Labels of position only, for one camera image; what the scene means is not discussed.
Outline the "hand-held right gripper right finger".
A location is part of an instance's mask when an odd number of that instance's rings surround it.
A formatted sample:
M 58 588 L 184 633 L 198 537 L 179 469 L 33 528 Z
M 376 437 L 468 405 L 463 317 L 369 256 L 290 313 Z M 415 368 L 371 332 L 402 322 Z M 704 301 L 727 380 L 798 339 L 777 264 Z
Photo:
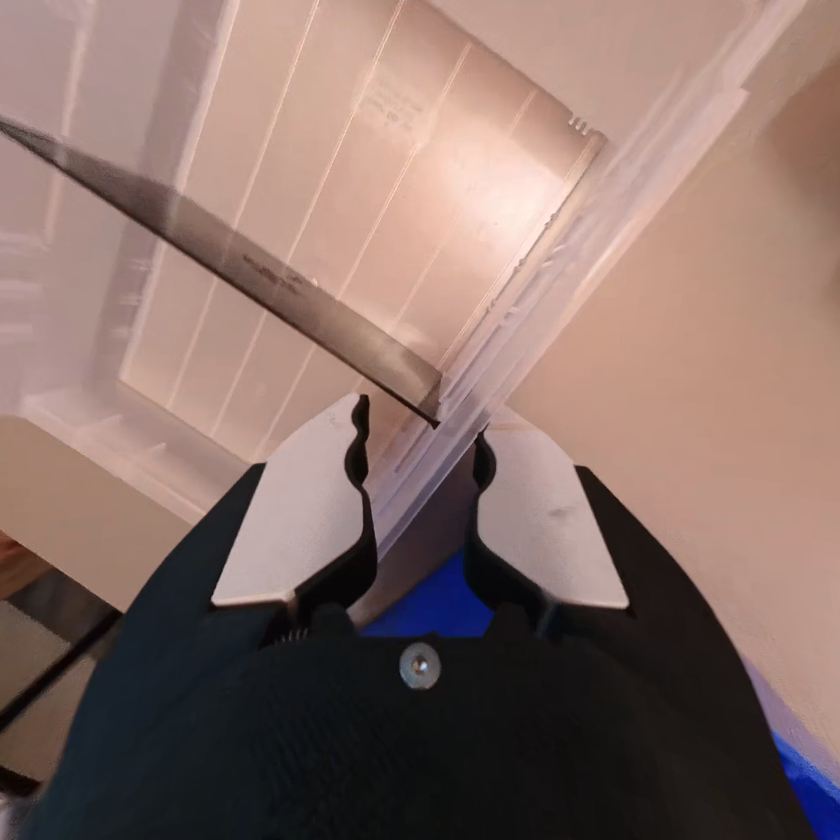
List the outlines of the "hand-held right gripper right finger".
M 483 606 L 547 631 L 562 608 L 611 618 L 631 605 L 570 456 L 530 423 L 489 423 L 475 443 L 464 576 Z

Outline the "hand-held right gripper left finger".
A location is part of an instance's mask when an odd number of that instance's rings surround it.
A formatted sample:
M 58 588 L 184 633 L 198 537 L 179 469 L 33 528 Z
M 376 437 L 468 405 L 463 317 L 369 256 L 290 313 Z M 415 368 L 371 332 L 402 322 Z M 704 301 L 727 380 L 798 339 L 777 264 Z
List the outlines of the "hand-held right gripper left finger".
M 378 565 L 366 442 L 370 399 L 348 394 L 308 420 L 267 459 L 216 583 L 216 608 L 279 604 L 307 621 L 348 608 Z

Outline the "dark grey device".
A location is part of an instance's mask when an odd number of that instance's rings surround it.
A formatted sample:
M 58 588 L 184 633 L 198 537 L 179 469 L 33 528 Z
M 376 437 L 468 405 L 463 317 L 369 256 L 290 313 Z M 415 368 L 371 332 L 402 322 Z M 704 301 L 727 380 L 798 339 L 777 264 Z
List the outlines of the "dark grey device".
M 438 419 L 442 373 L 378 325 L 172 186 L 1 120 L 1 131 L 132 222 L 174 247 L 421 417 Z

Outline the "clear plastic bin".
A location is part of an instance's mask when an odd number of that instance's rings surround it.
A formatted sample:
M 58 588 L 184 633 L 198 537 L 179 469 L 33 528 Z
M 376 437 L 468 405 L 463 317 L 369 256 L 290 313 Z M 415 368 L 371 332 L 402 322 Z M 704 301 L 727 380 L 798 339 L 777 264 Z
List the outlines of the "clear plastic bin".
M 407 351 L 387 550 L 805 2 L 2 2 L 2 117 L 205 208 Z M 2 416 L 194 522 L 369 382 L 2 137 Z

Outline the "blue mat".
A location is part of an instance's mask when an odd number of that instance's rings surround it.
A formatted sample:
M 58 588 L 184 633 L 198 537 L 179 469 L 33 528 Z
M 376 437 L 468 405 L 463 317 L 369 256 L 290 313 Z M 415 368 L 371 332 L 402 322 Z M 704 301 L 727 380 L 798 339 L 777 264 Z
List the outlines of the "blue mat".
M 472 594 L 459 550 L 408 593 L 364 624 L 364 637 L 414 637 L 429 633 L 477 637 L 488 627 L 490 610 Z M 745 663 L 762 704 L 784 774 L 818 838 L 839 838 L 838 768 L 761 674 Z

